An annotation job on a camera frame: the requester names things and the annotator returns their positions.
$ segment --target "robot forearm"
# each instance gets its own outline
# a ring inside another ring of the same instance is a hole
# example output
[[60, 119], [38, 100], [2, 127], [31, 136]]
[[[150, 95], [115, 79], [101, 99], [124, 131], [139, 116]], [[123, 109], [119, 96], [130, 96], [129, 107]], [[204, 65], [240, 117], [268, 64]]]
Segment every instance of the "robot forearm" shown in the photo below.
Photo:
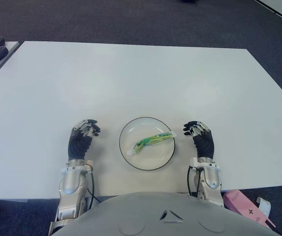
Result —
[[197, 148], [198, 157], [194, 157], [190, 165], [196, 170], [194, 185], [198, 199], [224, 207], [219, 166], [213, 161], [214, 142], [210, 129], [200, 121], [191, 121], [185, 124], [184, 131], [185, 135], [193, 137]]
[[60, 202], [56, 219], [50, 225], [49, 236], [86, 211], [86, 175], [92, 175], [93, 162], [85, 161], [84, 157], [93, 136], [98, 136], [100, 132], [95, 124], [95, 120], [83, 120], [72, 128], [68, 144], [69, 161], [63, 169], [63, 179], [59, 185]]

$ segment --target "plate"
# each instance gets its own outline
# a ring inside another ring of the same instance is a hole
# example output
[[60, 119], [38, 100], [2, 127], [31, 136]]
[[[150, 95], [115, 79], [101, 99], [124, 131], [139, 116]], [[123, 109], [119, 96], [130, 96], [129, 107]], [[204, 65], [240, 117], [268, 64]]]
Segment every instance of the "plate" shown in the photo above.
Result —
[[171, 131], [158, 119], [141, 117], [130, 121], [122, 130], [119, 139], [123, 158], [133, 167], [150, 171], [156, 170], [171, 159], [175, 151], [175, 139], [168, 139], [157, 144], [143, 147], [138, 154], [129, 155], [134, 145], [150, 136]]

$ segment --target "pink package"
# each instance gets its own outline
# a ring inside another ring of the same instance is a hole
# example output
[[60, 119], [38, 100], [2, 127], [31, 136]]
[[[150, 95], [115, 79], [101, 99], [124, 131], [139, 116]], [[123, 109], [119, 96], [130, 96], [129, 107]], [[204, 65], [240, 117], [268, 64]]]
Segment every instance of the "pink package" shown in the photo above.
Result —
[[265, 214], [250, 201], [241, 191], [234, 190], [226, 192], [223, 196], [224, 204], [231, 211], [243, 215], [267, 228], [270, 228], [265, 222], [269, 221], [273, 227], [276, 227]]

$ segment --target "green toothpaste tube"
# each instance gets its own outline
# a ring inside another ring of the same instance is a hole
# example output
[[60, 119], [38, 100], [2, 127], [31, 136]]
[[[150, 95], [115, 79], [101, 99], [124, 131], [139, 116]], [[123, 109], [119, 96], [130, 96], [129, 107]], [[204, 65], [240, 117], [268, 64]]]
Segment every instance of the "green toothpaste tube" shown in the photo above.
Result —
[[138, 141], [134, 145], [134, 147], [132, 149], [128, 150], [126, 153], [127, 153], [128, 156], [133, 156], [134, 154], [138, 154], [144, 146], [157, 144], [157, 143], [160, 143], [164, 140], [172, 139], [176, 136], [177, 135], [173, 131], [162, 133], [162, 134], [156, 134], [154, 136], [151, 136], [151, 137], [142, 139], [141, 141]]

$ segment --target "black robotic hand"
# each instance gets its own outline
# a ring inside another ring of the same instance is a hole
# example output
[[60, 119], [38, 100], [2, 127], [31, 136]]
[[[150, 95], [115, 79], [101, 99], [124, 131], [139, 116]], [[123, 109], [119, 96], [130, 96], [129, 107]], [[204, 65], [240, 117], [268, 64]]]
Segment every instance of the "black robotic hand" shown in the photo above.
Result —
[[198, 158], [209, 157], [213, 159], [214, 142], [209, 127], [200, 121], [190, 121], [184, 126], [185, 135], [191, 135], [193, 137]]
[[84, 159], [85, 152], [89, 149], [93, 136], [98, 136], [100, 128], [97, 121], [85, 119], [72, 128], [68, 142], [68, 160]]

